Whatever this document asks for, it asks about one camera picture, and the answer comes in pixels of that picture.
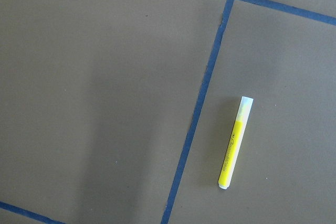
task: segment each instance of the floor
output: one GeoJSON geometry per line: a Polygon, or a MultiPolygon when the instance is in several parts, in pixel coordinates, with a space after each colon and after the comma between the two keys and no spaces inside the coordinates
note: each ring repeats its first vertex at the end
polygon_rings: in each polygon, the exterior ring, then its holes
{"type": "Polygon", "coordinates": [[[336,220],[336,0],[0,0],[0,14],[1,222],[336,220]]]}

